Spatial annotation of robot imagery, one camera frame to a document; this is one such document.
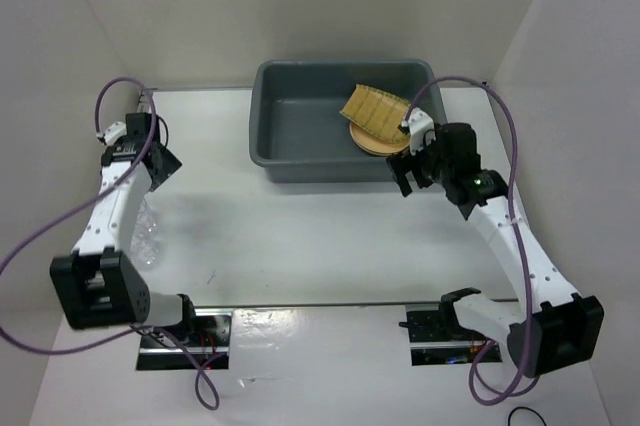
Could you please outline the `yellow plate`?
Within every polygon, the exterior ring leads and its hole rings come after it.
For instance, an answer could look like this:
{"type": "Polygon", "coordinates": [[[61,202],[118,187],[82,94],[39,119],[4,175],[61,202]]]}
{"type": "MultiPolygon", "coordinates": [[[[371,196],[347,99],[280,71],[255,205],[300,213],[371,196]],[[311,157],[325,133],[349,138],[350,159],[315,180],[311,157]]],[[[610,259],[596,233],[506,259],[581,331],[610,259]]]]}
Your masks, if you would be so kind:
{"type": "Polygon", "coordinates": [[[349,124],[349,133],[354,143],[360,149],[373,156],[390,156],[401,152],[409,145],[408,139],[404,139],[398,143],[385,142],[354,123],[349,124]]]}

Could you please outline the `woven bamboo tray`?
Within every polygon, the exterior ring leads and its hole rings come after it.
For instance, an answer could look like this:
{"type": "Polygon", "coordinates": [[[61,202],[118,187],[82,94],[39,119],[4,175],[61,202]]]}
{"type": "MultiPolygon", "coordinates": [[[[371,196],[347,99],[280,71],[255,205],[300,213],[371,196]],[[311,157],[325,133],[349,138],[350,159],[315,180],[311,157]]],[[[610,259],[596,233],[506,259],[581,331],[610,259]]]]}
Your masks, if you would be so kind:
{"type": "Polygon", "coordinates": [[[408,141],[408,134],[400,124],[410,102],[380,89],[357,84],[340,114],[371,136],[387,144],[408,141]]]}

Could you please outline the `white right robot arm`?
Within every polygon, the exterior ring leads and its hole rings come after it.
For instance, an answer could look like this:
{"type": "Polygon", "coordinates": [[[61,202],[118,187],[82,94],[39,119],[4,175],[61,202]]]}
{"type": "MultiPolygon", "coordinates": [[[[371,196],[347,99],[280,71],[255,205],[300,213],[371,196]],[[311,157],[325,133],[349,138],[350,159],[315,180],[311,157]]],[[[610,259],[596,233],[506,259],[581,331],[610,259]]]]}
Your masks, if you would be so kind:
{"type": "Polygon", "coordinates": [[[420,188],[437,184],[479,232],[517,294],[508,307],[479,289],[444,294],[438,327],[450,339],[474,331],[504,345],[524,376],[534,378],[592,358],[604,307],[583,296],[560,273],[529,229],[509,186],[481,165],[477,137],[466,123],[402,121],[409,144],[387,159],[403,196],[413,177],[420,188]]]}

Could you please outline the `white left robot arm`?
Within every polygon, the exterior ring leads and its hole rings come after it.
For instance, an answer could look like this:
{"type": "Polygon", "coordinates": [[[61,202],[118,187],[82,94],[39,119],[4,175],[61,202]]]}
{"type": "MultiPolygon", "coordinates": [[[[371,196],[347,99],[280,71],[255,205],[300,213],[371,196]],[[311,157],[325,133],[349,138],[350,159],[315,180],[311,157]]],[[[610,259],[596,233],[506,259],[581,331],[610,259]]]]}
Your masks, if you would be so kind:
{"type": "Polygon", "coordinates": [[[71,253],[52,260],[49,274],[72,329],[161,327],[184,346],[199,333],[192,301],[186,294],[153,293],[130,258],[146,194],[182,166],[151,130],[153,121],[149,113],[131,113],[122,133],[105,136],[100,191],[112,191],[93,207],[71,253]]]}

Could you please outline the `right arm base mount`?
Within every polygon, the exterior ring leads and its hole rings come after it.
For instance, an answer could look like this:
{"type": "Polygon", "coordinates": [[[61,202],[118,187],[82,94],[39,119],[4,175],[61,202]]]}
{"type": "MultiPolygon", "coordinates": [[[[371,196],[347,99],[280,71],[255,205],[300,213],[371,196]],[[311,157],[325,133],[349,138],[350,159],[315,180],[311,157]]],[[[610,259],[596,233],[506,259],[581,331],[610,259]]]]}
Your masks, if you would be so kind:
{"type": "Polygon", "coordinates": [[[435,303],[407,305],[398,326],[407,333],[413,366],[471,364],[488,342],[475,331],[451,332],[435,303]]]}

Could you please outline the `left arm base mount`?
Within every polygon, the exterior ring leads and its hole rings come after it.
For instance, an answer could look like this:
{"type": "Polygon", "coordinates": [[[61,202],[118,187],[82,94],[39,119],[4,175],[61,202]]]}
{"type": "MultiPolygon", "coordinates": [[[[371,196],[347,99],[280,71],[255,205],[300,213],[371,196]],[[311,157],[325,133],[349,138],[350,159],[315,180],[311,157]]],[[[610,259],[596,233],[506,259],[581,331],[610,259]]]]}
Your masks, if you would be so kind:
{"type": "MultiPolygon", "coordinates": [[[[191,331],[175,331],[179,342],[207,370],[227,370],[232,332],[231,309],[199,308],[191,331]]],[[[136,361],[137,371],[186,371],[193,365],[184,352],[158,332],[143,333],[136,361]]]]}

